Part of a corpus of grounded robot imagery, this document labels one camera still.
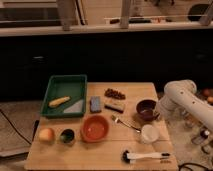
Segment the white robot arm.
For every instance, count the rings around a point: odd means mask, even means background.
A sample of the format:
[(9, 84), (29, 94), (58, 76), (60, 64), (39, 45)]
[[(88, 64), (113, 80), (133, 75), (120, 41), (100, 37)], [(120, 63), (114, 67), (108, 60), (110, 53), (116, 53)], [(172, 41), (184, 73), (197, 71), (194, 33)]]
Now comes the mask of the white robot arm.
[(156, 111), (167, 116), (182, 107), (213, 131), (213, 106), (196, 97), (196, 92), (192, 80), (170, 81), (164, 86), (164, 96), (157, 102)]

